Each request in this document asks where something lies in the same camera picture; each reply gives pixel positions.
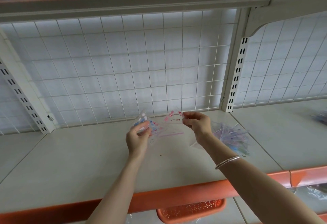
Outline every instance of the bracelet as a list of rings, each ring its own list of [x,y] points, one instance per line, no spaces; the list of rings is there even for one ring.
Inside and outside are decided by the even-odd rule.
[[[235,156],[235,157],[232,157],[232,158],[230,158],[230,159],[227,159],[227,160],[221,162],[220,164],[218,164],[218,165],[216,166],[215,169],[218,170],[219,167],[221,167],[222,165],[224,165],[224,164],[226,164],[226,163],[228,163],[228,162],[230,162],[230,161],[233,161],[233,160],[239,159],[239,158],[240,158],[240,156]]]

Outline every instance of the orange basket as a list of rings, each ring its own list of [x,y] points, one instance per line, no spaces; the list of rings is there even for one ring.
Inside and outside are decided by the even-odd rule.
[[[192,221],[222,211],[226,207],[226,199],[197,202],[165,209],[157,209],[159,219],[166,224]]]

